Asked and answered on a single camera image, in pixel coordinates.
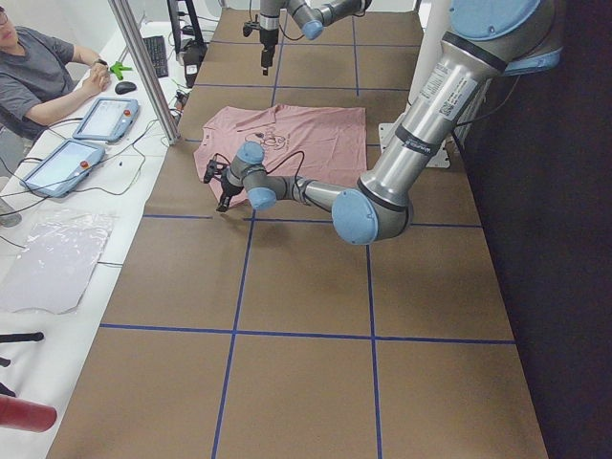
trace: blue joint cap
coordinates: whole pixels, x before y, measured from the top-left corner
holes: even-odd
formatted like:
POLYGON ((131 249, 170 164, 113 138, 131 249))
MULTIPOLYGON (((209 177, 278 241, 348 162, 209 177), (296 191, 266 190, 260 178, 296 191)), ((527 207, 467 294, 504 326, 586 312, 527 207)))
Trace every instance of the blue joint cap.
POLYGON ((302 33, 309 40, 314 40, 323 33, 323 24, 316 20, 309 21, 302 26, 302 33))
POLYGON ((514 75, 534 74, 535 72, 544 72, 555 67, 561 59, 561 50, 554 50, 545 55, 536 55, 527 57, 526 59, 516 60, 508 64, 504 77, 512 77, 514 75))
POLYGON ((251 202, 251 207, 255 210, 266 210, 276 204, 276 193, 264 186, 250 189, 247 196, 249 202, 251 202))
POLYGON ((467 40, 492 40, 521 26, 540 3, 542 0, 452 0, 450 24, 467 40))
POLYGON ((257 142, 244 142, 238 148, 236 156, 247 164, 262 164, 265 152, 257 142))
POLYGON ((372 203, 356 189, 345 189, 338 195, 332 204, 332 219, 338 235, 349 244, 369 244, 379 233, 379 219, 372 203))

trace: red object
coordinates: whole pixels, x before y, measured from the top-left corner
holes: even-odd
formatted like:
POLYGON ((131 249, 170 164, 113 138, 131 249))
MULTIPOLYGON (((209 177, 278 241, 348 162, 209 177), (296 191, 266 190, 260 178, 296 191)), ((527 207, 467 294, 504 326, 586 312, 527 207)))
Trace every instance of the red object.
POLYGON ((57 411, 52 406, 0 395, 0 426, 44 432, 55 424, 57 411))

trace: dark wall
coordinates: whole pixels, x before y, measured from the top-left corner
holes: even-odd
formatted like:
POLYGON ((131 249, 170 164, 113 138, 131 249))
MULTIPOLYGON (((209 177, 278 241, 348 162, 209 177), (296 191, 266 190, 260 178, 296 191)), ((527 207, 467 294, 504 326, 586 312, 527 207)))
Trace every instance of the dark wall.
POLYGON ((550 458, 610 459, 612 3, 567 8, 559 66, 522 76, 464 160, 550 458))

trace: plastic sheet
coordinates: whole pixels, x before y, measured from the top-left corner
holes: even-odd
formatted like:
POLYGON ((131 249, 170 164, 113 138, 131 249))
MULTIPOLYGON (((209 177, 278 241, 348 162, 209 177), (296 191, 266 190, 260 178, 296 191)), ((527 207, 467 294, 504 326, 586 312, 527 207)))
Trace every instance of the plastic sheet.
POLYGON ((74 309, 112 225, 109 216, 69 209, 44 216, 0 285, 0 309, 54 314, 74 309))

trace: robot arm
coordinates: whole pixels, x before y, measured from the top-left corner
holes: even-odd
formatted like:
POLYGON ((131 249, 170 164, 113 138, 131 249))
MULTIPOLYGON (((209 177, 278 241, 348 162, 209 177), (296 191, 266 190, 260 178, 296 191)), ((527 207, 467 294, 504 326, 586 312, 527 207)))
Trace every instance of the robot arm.
POLYGON ((412 218, 408 191, 479 87, 503 75, 509 63, 513 75, 557 64, 563 14, 562 0, 453 0, 441 59, 355 188, 269 176, 263 150, 247 142, 228 167, 209 174, 208 180, 222 176, 224 196, 217 210, 227 210, 231 196, 245 188, 255 209, 292 199, 331 211, 337 233, 351 244, 399 235, 412 218))
POLYGON ((261 0, 258 22, 247 22, 243 27, 244 36, 253 29, 259 30, 259 41, 264 45, 261 52, 261 68, 264 75, 273 65, 274 51, 278 44, 280 11, 286 9, 309 40, 314 40, 323 28, 340 19, 364 13, 372 0, 332 0, 320 8, 310 8, 305 0, 261 0))

